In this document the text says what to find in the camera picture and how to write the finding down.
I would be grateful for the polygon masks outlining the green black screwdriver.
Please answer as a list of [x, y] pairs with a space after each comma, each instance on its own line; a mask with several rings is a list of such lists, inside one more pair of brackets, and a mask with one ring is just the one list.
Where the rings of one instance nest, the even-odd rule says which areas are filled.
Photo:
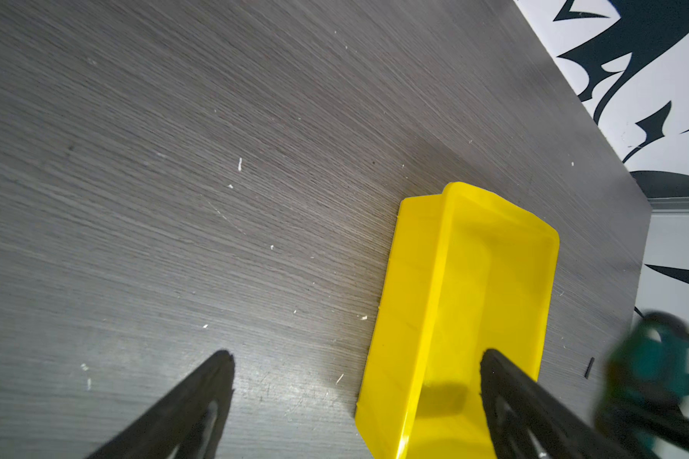
[[656, 458], [661, 439], [689, 453], [689, 330], [678, 317], [654, 311], [610, 355], [595, 428], [635, 458]]

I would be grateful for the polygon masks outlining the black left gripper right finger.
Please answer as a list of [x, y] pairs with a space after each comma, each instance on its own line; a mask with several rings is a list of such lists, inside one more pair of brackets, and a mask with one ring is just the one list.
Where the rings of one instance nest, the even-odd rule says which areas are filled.
[[499, 458], [630, 458], [551, 396], [500, 351], [480, 362], [480, 396]]

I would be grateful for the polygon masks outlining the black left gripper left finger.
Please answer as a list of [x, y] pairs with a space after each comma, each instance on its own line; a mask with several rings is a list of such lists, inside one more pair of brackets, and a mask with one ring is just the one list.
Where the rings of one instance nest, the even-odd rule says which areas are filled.
[[91, 458], [214, 458], [233, 400], [235, 360], [213, 353]]

